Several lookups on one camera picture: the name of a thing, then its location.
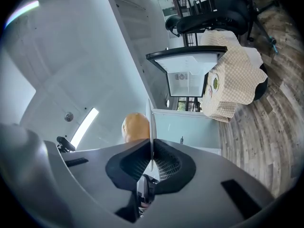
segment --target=tablecloth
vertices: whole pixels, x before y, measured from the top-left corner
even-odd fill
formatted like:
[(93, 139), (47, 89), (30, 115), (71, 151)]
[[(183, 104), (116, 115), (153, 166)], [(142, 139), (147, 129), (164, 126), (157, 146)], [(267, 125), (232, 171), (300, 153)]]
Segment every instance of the tablecloth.
[(227, 47), (227, 52), (208, 75), (207, 88), (212, 84), (213, 74), (218, 75), (217, 92), (212, 92), (211, 99), (208, 99), (206, 88), (200, 100), (206, 116), (227, 123), (237, 104), (250, 104), (255, 97), (256, 86), (266, 80), (267, 75), (259, 69), (263, 64), (262, 58), (256, 49), (242, 47), (231, 31), (205, 31), (200, 45)]

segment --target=black office chair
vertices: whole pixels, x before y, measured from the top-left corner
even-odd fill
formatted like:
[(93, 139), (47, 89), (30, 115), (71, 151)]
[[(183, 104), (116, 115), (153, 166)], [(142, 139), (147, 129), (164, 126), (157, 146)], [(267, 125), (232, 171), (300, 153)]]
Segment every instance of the black office chair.
[(183, 18), (173, 15), (167, 19), (166, 29), (172, 33), (176, 29), (177, 34), (173, 33), (176, 36), (188, 33), (203, 33), (206, 29), (230, 30), (236, 36), (243, 35), (248, 31), (247, 40), (252, 42), (254, 39), (250, 37), (250, 33), (253, 23), (256, 23), (268, 42), (271, 45), (276, 44), (276, 40), (267, 34), (257, 16), (272, 6), (278, 7), (279, 3), (277, 1), (272, 1), (261, 9), (258, 9), (252, 0), (214, 0), (214, 4), (217, 11), (204, 11), (195, 2), (192, 11), (201, 14)]

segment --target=fluorescent light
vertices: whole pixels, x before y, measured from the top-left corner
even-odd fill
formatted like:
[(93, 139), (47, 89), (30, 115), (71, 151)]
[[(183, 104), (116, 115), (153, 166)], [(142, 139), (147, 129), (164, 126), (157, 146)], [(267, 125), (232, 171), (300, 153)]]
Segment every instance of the fluorescent light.
[(35, 0), (28, 5), (18, 9), (17, 11), (13, 12), (12, 15), (9, 17), (8, 21), (5, 24), (5, 28), (11, 23), (15, 18), (19, 17), (20, 15), (26, 13), (27, 11), (34, 9), (39, 6), (39, 1)]
[(79, 128), (77, 129), (75, 135), (72, 138), (71, 144), (74, 145), (75, 148), (79, 145), (81, 139), (85, 135), (87, 129), (91, 125), (92, 121), (95, 119), (99, 112), (93, 108), (89, 114), (86, 116), (84, 121), (80, 124)]

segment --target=table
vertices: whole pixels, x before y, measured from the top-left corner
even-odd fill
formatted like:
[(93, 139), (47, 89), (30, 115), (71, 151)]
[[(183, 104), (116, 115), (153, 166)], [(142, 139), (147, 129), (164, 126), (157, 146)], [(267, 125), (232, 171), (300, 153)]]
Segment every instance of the table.
[[(205, 31), (200, 45), (226, 46), (227, 52), (209, 72), (207, 88), (201, 102), (202, 112), (215, 120), (228, 123), (237, 104), (250, 104), (255, 97), (256, 86), (267, 79), (259, 69), (262, 58), (255, 48), (242, 47), (231, 31)], [(206, 97), (213, 74), (218, 75), (218, 90)]]

